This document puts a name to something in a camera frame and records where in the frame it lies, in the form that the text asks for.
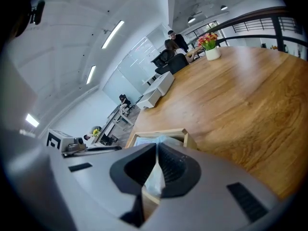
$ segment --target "desk leg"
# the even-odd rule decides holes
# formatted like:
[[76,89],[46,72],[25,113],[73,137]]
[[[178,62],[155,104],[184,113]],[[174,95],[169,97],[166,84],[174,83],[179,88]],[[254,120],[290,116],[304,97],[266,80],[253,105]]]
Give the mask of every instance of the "desk leg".
[[114,125],[122,130],[124,130],[124,128],[122,128],[119,124],[117,124],[116,119],[113,119],[112,121],[114,123]]
[[121,112],[120,112],[120,116],[122,116],[129,124],[131,124],[132,126],[134,125],[126,116],[124,116]]

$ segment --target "flower pot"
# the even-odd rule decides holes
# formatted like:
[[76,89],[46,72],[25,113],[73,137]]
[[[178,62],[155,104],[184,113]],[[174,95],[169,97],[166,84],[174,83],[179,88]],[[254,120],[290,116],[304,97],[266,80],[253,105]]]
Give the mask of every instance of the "flower pot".
[[211,50],[205,51],[205,54],[206,54],[206,58],[209,61],[218,59],[221,56],[219,48],[217,48],[217,47],[215,47],[215,48],[213,48]]

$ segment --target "white ceiling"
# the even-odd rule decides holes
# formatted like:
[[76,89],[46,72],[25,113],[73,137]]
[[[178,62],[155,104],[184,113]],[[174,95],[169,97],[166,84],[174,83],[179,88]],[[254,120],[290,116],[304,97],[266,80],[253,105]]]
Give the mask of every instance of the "white ceiling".
[[195,17],[196,20],[192,23],[193,25],[207,17],[222,13],[220,10],[222,5],[228,7],[227,10],[223,11],[226,12],[241,1],[243,0],[175,0],[172,28],[179,33],[189,26],[187,20],[190,15],[202,12]]
[[[32,6],[39,0],[32,0]],[[38,95],[32,114],[44,119],[76,92],[90,88],[86,80],[96,65],[91,86],[98,85],[106,68],[138,26],[155,13],[162,13],[166,0],[45,0],[39,25],[29,24],[25,32],[7,47],[19,73]],[[167,20],[168,12],[162,15]],[[125,23],[108,47],[101,49],[109,33]]]

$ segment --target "white shirt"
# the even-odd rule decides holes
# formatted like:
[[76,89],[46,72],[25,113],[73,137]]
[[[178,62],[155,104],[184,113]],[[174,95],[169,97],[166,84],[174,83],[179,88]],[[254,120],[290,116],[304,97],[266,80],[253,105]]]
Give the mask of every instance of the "white shirt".
[[183,55],[186,55],[186,52],[182,48],[175,50],[175,54],[180,54],[180,53],[182,53]]

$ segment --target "gray floor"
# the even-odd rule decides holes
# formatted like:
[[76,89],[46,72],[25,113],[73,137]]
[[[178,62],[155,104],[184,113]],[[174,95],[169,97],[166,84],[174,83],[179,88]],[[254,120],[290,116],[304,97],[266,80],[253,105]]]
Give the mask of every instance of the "gray floor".
[[[132,123],[135,123],[139,115],[139,112],[140,112],[140,109],[137,106],[135,106],[135,108],[132,109],[130,114],[128,115],[128,119]],[[124,121],[123,119],[121,119],[118,122],[118,124],[124,128],[124,131],[118,128],[117,126],[114,126],[109,136],[111,136],[112,134],[118,138],[118,141],[114,142],[112,145],[119,145],[122,147],[122,149],[124,149],[133,127],[130,127],[130,124]]]

